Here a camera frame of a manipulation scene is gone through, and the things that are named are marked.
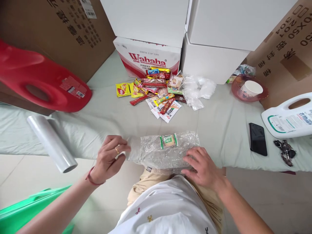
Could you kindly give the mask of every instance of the red string bracelet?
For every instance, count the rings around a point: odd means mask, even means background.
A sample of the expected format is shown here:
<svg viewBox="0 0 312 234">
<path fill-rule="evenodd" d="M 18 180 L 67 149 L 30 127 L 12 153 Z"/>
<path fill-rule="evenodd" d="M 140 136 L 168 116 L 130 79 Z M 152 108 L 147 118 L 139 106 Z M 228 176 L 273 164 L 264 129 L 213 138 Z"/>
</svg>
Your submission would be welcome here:
<svg viewBox="0 0 312 234">
<path fill-rule="evenodd" d="M 91 175 L 90 175 L 90 174 L 91 174 L 91 171 L 93 170 L 93 168 L 94 168 L 94 166 L 93 166 L 93 167 L 91 168 L 91 170 L 89 171 L 89 173 L 88 173 L 87 177 L 85 178 L 85 180 L 89 179 L 89 182 L 90 182 L 91 184 L 95 185 L 95 186 L 104 184 L 105 182 L 100 183 L 100 184 L 96 184 L 96 183 L 94 183 L 94 182 L 92 181 L 92 178 L 91 178 Z"/>
</svg>

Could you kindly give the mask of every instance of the hand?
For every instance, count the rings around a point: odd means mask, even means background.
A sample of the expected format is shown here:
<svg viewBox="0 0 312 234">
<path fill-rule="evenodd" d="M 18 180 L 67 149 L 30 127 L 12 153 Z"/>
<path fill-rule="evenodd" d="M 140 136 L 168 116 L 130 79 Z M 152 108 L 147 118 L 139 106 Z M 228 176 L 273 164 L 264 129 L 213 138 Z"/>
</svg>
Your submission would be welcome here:
<svg viewBox="0 0 312 234">
<path fill-rule="evenodd" d="M 193 147 L 186 152 L 183 160 L 188 162 L 197 172 L 187 169 L 183 169 L 181 172 L 191 178 L 196 184 L 211 188 L 216 192 L 226 185 L 226 177 L 216 167 L 205 148 Z"/>
<path fill-rule="evenodd" d="M 131 151 L 127 141 L 122 139 L 121 136 L 107 136 L 102 147 L 98 151 L 95 167 L 91 171 L 91 178 L 94 183 L 103 183 L 119 172 L 126 157 L 124 154 L 121 154 L 117 159 L 115 159 L 118 155 L 116 149 L 120 153 L 123 151 Z"/>
</svg>

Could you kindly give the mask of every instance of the red plastic jug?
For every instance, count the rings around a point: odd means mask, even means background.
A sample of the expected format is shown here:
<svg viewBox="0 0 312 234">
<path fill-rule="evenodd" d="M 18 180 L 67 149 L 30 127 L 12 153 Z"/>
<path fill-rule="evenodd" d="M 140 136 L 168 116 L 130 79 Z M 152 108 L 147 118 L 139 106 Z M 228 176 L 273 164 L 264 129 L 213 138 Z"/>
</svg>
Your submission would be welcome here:
<svg viewBox="0 0 312 234">
<path fill-rule="evenodd" d="M 89 87 L 45 56 L 0 40 L 0 82 L 27 100 L 57 111 L 76 112 L 91 99 Z M 39 98 L 36 91 L 46 98 Z"/>
</svg>

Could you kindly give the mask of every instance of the black smartphone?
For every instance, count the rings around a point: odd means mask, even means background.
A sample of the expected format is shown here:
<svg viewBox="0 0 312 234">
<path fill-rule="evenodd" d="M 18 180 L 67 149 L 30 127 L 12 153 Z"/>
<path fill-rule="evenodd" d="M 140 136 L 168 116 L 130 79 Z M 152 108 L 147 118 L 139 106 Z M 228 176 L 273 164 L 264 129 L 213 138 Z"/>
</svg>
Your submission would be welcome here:
<svg viewBox="0 0 312 234">
<path fill-rule="evenodd" d="M 267 156 L 267 144 L 263 127 L 254 123 L 249 123 L 249 128 L 250 150 L 263 156 Z"/>
</svg>

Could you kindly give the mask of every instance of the cardboard box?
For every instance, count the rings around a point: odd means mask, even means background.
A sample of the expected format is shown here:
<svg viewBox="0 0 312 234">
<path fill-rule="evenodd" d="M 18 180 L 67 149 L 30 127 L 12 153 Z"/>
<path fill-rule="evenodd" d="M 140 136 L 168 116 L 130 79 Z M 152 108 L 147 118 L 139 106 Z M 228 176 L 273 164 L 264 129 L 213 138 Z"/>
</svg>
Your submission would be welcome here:
<svg viewBox="0 0 312 234">
<path fill-rule="evenodd" d="M 84 82 L 115 50 L 115 35 L 100 0 L 3 0 L 0 38 L 48 57 Z M 8 96 L 5 88 L 0 86 L 0 101 L 28 110 L 27 106 L 33 106 L 25 105 L 26 100 L 20 96 Z"/>
<path fill-rule="evenodd" d="M 312 2 L 298 1 L 261 45 L 247 57 L 269 90 L 265 109 L 312 92 Z"/>
<path fill-rule="evenodd" d="M 150 67 L 179 71 L 181 49 L 166 45 L 117 37 L 114 45 L 130 77 L 145 78 Z"/>
<path fill-rule="evenodd" d="M 182 47 L 188 0 L 101 0 L 116 36 Z"/>
<path fill-rule="evenodd" d="M 193 44 L 254 51 L 297 0 L 193 0 Z"/>
<path fill-rule="evenodd" d="M 216 84 L 223 85 L 248 53 L 247 50 L 192 44 L 186 33 L 182 48 L 181 71 L 204 76 Z"/>
</svg>

